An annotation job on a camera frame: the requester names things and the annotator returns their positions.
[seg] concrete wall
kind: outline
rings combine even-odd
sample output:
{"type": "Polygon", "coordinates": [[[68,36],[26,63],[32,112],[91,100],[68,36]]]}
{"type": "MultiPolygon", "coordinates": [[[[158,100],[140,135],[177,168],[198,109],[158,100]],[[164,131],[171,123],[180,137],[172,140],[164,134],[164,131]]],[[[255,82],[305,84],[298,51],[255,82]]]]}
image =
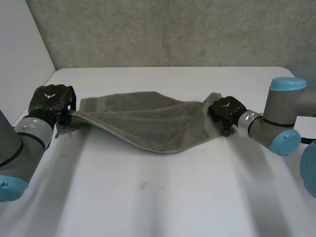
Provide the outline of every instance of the concrete wall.
{"type": "Polygon", "coordinates": [[[315,0],[27,0],[57,69],[282,66],[316,78],[315,0]]]}

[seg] cable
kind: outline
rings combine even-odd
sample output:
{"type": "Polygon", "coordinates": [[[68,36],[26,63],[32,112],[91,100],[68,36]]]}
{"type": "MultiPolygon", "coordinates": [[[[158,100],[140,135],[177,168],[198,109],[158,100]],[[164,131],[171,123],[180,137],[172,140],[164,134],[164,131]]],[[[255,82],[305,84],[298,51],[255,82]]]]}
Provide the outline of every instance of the cable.
{"type": "Polygon", "coordinates": [[[314,142],[314,141],[316,141],[316,139],[305,138],[305,137],[302,137],[302,138],[301,138],[301,143],[307,144],[307,145],[309,145],[310,143],[312,143],[312,142],[314,142]]]}

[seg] white wall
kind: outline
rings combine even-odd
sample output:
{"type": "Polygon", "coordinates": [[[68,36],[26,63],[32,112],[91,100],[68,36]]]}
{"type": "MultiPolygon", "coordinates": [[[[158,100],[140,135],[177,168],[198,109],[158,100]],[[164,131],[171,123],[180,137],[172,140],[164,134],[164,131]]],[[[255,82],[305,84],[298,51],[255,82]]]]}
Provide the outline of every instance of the white wall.
{"type": "Polygon", "coordinates": [[[0,109],[13,124],[55,68],[24,0],[0,0],[0,109]]]}

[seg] black ring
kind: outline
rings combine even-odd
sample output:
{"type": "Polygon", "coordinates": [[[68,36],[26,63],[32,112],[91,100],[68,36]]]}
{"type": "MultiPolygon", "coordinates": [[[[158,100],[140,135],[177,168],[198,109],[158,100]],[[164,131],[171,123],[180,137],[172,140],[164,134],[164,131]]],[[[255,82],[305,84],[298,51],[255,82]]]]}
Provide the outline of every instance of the black ring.
{"type": "Polygon", "coordinates": [[[23,144],[23,141],[21,139],[21,145],[20,145],[20,148],[16,151],[16,153],[11,156],[9,159],[6,159],[4,162],[1,162],[0,163],[0,168],[9,164],[10,162],[14,161],[20,154],[21,152],[23,151],[23,148],[24,148],[24,144],[23,144]]]}
{"type": "Polygon", "coordinates": [[[44,142],[37,136],[34,136],[33,134],[26,133],[26,132],[17,132],[17,134],[20,136],[27,136],[27,137],[33,138],[34,140],[38,141],[41,144],[41,146],[44,148],[44,151],[46,150],[44,142]]]}
{"type": "Polygon", "coordinates": [[[271,122],[270,120],[267,120],[265,118],[263,118],[263,122],[266,122],[270,125],[273,125],[273,126],[277,126],[277,127],[294,127],[294,123],[292,124],[284,124],[284,123],[277,123],[277,122],[271,122]]]}
{"type": "Polygon", "coordinates": [[[259,118],[262,118],[263,116],[258,116],[257,118],[255,118],[253,121],[251,121],[251,123],[249,124],[249,126],[248,126],[248,136],[249,137],[251,137],[250,136],[250,129],[251,129],[251,126],[253,125],[253,123],[257,120],[257,119],[259,119],[259,118]]]}

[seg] towel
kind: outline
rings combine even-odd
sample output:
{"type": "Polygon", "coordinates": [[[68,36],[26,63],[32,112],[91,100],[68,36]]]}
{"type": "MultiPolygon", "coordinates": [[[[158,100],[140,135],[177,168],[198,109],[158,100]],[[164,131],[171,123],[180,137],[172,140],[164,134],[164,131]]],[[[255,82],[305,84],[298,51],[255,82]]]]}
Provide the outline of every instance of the towel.
{"type": "Polygon", "coordinates": [[[208,114],[221,97],[211,93],[204,102],[184,102],[157,92],[135,92],[86,98],[71,113],[70,126],[57,126],[56,137],[91,124],[145,150],[181,152],[221,136],[221,125],[208,114]]]}

